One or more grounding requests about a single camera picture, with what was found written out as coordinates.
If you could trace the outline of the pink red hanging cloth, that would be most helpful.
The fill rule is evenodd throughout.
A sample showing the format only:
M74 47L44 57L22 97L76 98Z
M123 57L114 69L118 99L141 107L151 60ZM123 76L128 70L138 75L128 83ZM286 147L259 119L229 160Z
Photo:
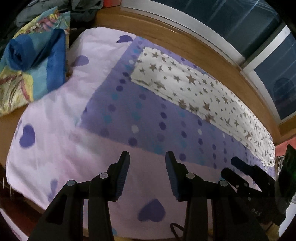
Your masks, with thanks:
M279 156L285 155L288 145L291 145L295 149L295 142L293 142L293 143L284 142L284 143L276 146L275 156L279 157Z

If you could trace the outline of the colourful blue yellow blanket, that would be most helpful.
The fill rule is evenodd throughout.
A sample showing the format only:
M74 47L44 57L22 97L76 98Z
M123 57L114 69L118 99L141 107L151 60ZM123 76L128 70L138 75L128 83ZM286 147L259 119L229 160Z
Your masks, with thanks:
M23 26L1 58L1 115L37 101L66 82L70 12L53 7Z

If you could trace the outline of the purple dotted bed sheet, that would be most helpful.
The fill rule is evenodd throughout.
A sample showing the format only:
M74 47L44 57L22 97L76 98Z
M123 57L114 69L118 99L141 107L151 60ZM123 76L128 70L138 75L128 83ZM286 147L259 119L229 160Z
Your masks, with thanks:
M183 225L186 204L173 196L165 165L172 151L188 170L211 182L221 179L236 156L264 167L241 142L199 116L132 82L144 49L190 61L134 34L97 27L85 30L69 53L72 76L28 105L6 161L14 190L46 209L68 180L89 181L130 153L123 194L109 206L112 229L121 237L171 238Z

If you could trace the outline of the white framed window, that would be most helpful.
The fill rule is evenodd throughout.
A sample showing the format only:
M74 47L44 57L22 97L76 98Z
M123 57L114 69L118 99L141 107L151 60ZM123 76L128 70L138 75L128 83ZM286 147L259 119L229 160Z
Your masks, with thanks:
M277 123L295 116L295 37L266 1L122 1L177 23L237 64Z

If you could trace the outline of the white star-patterned garment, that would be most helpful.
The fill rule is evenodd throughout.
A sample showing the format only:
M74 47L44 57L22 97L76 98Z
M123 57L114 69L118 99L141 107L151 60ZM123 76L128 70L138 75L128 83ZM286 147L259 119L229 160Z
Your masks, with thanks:
M274 167L275 145L267 129L241 99L207 73L144 47L131 79L234 137L264 167Z

